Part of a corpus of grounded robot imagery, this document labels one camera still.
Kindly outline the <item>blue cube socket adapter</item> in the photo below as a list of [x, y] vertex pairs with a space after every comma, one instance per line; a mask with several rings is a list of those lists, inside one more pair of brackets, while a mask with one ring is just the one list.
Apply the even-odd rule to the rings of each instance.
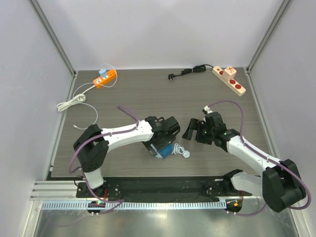
[[155, 155], [156, 158], [166, 158], [171, 155], [173, 152], [173, 146], [168, 144], [163, 149], [157, 150], [157, 154]]

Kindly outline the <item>light blue round power socket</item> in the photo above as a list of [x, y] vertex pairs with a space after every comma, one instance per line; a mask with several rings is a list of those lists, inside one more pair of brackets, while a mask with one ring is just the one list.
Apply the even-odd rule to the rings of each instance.
[[189, 158], [190, 157], [190, 152], [187, 151], [184, 147], [182, 147], [178, 143], [175, 143], [173, 145], [172, 154], [173, 155], [182, 155], [184, 158]]

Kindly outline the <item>beige power strip red sockets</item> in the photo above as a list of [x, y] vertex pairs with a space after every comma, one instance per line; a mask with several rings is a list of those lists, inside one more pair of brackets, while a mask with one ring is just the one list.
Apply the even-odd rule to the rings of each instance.
[[215, 66], [212, 69], [212, 73], [238, 96], [242, 96], [246, 92], [246, 89], [234, 78], [237, 73], [235, 68], [229, 66], [222, 69], [219, 66]]

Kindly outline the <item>beige cube socket adapter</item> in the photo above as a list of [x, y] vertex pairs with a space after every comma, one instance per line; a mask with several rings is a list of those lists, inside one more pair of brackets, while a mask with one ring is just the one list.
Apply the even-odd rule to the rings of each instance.
[[231, 80], [231, 79], [234, 79], [236, 73], [237, 73], [236, 69], [229, 66], [223, 70], [222, 76], [225, 80]]

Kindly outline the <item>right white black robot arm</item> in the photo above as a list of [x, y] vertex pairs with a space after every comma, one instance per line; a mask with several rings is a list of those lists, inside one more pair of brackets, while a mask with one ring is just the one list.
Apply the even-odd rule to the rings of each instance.
[[222, 184], [226, 194], [232, 196], [238, 191], [245, 191], [261, 196], [266, 205], [275, 212], [281, 212], [307, 196], [293, 161], [280, 160], [248, 143], [240, 132], [226, 128], [218, 112], [207, 112], [204, 119], [192, 118], [182, 137], [191, 140], [194, 131], [198, 143], [215, 144], [257, 172], [256, 176], [240, 170], [226, 174]]

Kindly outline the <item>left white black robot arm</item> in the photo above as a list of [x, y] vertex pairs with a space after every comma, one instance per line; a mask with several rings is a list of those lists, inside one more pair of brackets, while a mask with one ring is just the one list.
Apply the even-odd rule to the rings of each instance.
[[164, 119], [149, 116], [135, 124], [118, 128], [103, 128], [93, 124], [74, 143], [87, 191], [93, 197], [100, 197], [105, 191], [101, 166], [108, 152], [122, 146], [141, 142], [156, 158], [166, 158], [172, 153], [172, 143], [180, 132], [175, 117]]

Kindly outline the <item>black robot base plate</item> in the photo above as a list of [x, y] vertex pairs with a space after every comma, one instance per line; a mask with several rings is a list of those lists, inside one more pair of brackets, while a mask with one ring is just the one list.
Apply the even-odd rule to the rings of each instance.
[[217, 202], [221, 197], [252, 196], [228, 187], [222, 176], [108, 177], [93, 191], [110, 201], [143, 203]]

